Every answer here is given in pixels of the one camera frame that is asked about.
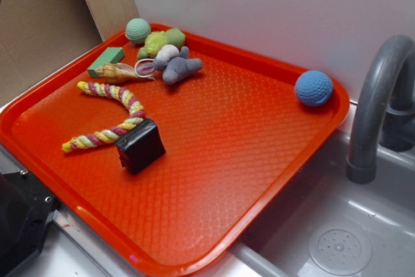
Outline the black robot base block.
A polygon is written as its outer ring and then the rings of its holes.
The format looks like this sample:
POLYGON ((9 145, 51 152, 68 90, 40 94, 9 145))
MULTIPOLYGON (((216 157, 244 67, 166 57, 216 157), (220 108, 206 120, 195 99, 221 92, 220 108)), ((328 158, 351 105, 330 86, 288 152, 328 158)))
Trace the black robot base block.
POLYGON ((1 175, 1 276, 41 254, 57 204, 30 171, 1 175))

